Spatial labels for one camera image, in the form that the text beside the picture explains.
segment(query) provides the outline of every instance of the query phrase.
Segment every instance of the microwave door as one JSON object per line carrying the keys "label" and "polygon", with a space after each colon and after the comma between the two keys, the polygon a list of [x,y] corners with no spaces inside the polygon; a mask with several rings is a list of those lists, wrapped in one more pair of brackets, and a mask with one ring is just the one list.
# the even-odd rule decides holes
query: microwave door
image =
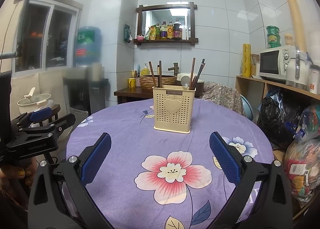
{"label": "microwave door", "polygon": [[279,50],[260,54],[260,73],[279,74],[278,67]]}

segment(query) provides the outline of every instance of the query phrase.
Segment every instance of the window frame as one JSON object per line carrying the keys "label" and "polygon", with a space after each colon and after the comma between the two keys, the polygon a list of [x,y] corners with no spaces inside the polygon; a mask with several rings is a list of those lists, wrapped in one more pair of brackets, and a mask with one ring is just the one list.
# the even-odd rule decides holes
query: window frame
{"label": "window frame", "polygon": [[[12,59],[12,77],[17,76],[24,76],[29,74],[36,74],[40,72],[44,72],[47,70],[54,70],[54,69],[63,69],[63,68],[70,68],[73,65],[73,53],[74,53],[74,44],[75,44],[75,38],[76,38],[76,32],[79,25],[79,15],[81,13],[81,10],[79,8],[70,6],[68,4],[55,1],[55,0],[30,0],[29,3],[31,4],[37,4],[41,6],[49,7],[49,12],[47,15],[47,19],[45,22],[45,28],[44,28],[44,36],[43,36],[43,42],[41,44],[41,55],[40,55],[40,63],[41,67],[38,69],[30,69],[30,70],[24,70],[16,72],[16,59]],[[47,50],[47,42],[48,42],[48,33],[49,33],[49,27],[52,19],[53,10],[60,10],[63,12],[70,13],[72,15],[71,22],[70,22],[70,30],[69,30],[69,37],[68,37],[68,52],[67,52],[67,65],[65,66],[54,66],[54,67],[46,67],[46,50]],[[17,39],[15,36],[14,41],[14,49],[16,48]]]}

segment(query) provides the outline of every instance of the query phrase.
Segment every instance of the microwave oven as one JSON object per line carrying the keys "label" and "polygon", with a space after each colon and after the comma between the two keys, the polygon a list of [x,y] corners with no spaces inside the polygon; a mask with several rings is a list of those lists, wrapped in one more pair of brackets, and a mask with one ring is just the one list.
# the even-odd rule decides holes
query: microwave oven
{"label": "microwave oven", "polygon": [[285,45],[270,48],[260,53],[259,76],[272,79],[286,79],[287,66],[291,57],[295,57],[296,48]]}

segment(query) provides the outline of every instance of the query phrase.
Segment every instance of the purple tablecloth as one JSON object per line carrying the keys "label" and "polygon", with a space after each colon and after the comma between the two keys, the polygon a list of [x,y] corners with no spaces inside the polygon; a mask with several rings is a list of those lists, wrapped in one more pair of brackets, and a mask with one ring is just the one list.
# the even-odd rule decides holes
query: purple tablecloth
{"label": "purple tablecloth", "polygon": [[206,228],[235,187],[214,161],[210,134],[218,131],[257,162],[274,160],[271,146],[254,123],[210,101],[195,99],[190,134],[155,130],[152,105],[152,99],[124,103],[88,117],[72,133],[67,157],[110,134],[111,150],[86,188],[116,229]]}

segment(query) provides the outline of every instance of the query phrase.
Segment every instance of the black plastic bag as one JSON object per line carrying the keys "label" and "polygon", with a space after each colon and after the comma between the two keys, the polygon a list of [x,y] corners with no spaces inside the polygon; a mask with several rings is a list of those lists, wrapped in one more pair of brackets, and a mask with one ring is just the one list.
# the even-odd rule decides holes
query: black plastic bag
{"label": "black plastic bag", "polygon": [[289,93],[282,92],[282,107],[271,97],[263,98],[257,126],[267,136],[272,144],[286,150],[294,141],[293,133],[287,128],[286,123],[297,125],[302,111],[306,105],[292,99]]}

